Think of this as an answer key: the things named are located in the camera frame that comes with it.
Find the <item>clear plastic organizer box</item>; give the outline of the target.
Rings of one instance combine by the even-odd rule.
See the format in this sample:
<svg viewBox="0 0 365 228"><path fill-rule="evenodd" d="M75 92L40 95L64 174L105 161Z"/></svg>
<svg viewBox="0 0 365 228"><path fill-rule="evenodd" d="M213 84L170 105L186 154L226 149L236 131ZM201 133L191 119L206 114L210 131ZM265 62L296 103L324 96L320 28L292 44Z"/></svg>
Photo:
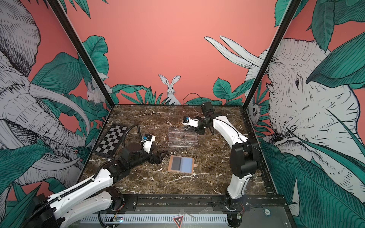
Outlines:
<svg viewBox="0 0 365 228"><path fill-rule="evenodd" d="M184 127L168 128L169 147L195 147L198 145L197 133L187 131Z"/></svg>

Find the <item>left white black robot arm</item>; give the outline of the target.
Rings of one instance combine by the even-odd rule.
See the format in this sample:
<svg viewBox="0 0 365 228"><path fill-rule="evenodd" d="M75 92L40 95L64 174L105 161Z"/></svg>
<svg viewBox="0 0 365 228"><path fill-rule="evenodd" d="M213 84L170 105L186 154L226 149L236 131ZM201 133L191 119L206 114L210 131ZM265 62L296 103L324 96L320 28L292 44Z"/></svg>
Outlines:
<svg viewBox="0 0 365 228"><path fill-rule="evenodd" d="M141 146L137 151L124 148L121 154L102 164L86 180L47 198L34 199L35 206L21 224L22 228L65 228L95 212L111 209L119 212L126 202L114 186L139 165L160 164L167 151L147 153Z"/></svg>

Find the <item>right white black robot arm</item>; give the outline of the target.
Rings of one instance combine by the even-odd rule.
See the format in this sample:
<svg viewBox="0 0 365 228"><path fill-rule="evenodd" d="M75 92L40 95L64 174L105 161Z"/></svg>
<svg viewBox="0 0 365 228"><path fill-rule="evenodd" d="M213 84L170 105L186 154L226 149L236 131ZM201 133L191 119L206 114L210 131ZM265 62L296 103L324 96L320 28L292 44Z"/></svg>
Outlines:
<svg viewBox="0 0 365 228"><path fill-rule="evenodd" d="M232 179L227 188L231 199L244 196L249 179L258 169L259 152L254 150L249 139L242 135L226 116L216 112L211 102L201 105L203 118L198 118L196 132L204 135L206 128L213 128L231 148L230 168Z"/></svg>

